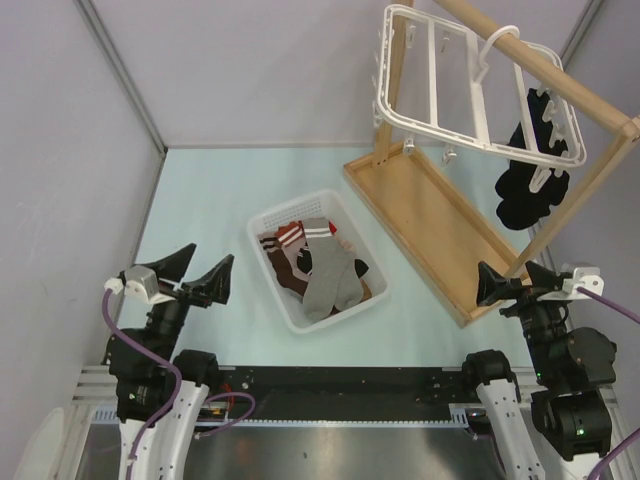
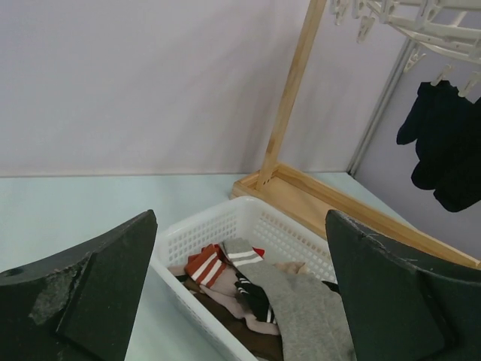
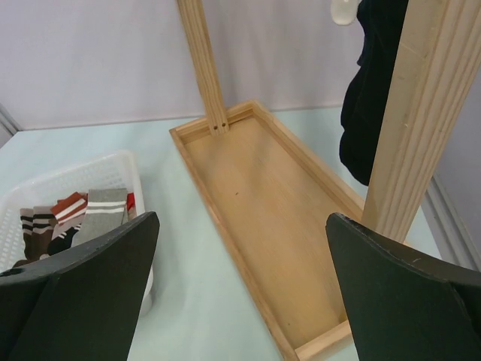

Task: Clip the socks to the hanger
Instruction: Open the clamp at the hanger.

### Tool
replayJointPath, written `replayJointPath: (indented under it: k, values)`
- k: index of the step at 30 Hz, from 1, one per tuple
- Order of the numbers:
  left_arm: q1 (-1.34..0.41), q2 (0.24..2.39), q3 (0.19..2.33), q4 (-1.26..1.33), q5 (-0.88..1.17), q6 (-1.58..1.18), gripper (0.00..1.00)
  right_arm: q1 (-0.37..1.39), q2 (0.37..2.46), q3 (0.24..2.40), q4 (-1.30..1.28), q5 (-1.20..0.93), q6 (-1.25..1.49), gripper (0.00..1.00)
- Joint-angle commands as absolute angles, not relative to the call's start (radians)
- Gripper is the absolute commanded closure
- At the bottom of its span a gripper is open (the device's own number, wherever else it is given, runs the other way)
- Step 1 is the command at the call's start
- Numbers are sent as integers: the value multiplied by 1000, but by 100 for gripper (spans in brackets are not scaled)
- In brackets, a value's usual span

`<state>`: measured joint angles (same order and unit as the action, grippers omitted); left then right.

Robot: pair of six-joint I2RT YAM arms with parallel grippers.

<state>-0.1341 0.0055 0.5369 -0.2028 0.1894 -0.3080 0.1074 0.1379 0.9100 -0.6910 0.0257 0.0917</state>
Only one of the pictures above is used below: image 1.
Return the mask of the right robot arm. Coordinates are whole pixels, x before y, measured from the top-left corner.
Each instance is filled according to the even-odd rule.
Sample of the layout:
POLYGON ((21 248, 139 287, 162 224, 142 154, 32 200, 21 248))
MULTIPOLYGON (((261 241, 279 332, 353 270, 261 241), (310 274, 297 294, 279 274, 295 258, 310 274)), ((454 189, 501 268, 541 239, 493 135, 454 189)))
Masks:
MULTIPOLYGON (((612 423, 600 389, 616 380, 617 346, 594 328, 566 325, 571 302, 602 293, 600 270, 582 264, 555 272, 534 261, 525 268, 528 278, 521 280, 479 262, 476 303, 488 307, 509 301, 500 314, 520 322, 540 387, 531 395, 537 432, 567 462, 582 454, 604 457, 611 446, 612 423)), ((506 356, 496 350, 472 353, 462 373, 463 393, 486 410, 507 478, 545 478, 506 356)))

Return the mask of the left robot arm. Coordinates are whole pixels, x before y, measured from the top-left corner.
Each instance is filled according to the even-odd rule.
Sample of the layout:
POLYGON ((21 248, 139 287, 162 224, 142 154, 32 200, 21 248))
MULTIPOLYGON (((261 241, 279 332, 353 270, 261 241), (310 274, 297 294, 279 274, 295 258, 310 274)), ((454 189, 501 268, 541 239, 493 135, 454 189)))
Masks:
POLYGON ((102 314, 111 331, 105 355, 116 379, 121 479, 181 478, 199 411, 222 385, 215 354, 175 350, 190 309, 226 304, 230 297, 233 255, 186 282, 195 250, 190 243, 104 284, 102 314), (115 325, 109 301, 117 295, 149 306, 144 326, 115 325))

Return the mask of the grey socks pair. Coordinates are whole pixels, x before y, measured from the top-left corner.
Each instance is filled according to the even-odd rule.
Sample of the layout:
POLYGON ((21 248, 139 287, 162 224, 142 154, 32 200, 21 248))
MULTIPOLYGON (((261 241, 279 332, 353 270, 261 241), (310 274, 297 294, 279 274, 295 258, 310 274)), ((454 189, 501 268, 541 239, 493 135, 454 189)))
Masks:
POLYGON ((356 273, 355 254, 338 242, 326 218, 303 220, 302 225, 312 260, 302 302, 305 315, 319 321, 333 309, 345 311, 358 305, 364 289, 356 273))

